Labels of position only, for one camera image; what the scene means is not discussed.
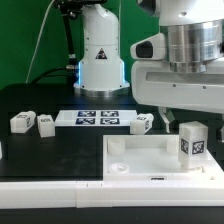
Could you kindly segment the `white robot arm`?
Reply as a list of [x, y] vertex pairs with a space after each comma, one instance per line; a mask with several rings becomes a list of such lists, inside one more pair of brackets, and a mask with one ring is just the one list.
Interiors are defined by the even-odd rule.
[[139, 104], [224, 115], [224, 0], [136, 0], [159, 32], [133, 44], [131, 81], [119, 57], [118, 22], [100, 5], [84, 9], [79, 94], [131, 87]]

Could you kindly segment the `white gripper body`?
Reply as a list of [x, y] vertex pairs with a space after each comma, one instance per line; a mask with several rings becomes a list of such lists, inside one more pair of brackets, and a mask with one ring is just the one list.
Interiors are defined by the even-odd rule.
[[224, 59], [204, 73], [175, 73], [164, 61], [136, 61], [131, 70], [137, 103], [224, 114]]

